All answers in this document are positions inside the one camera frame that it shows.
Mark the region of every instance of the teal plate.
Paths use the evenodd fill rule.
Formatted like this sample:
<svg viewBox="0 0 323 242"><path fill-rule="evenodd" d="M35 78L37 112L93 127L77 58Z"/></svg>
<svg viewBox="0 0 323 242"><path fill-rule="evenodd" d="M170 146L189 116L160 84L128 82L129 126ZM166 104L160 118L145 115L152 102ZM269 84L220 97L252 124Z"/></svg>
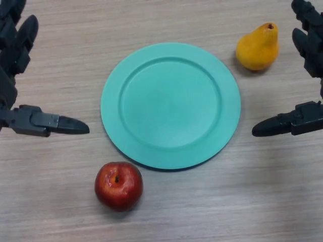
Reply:
<svg viewBox="0 0 323 242"><path fill-rule="evenodd" d="M140 49L110 74L101 97L104 128L129 158L182 169L216 155L233 136L240 94L228 68L189 44Z"/></svg>

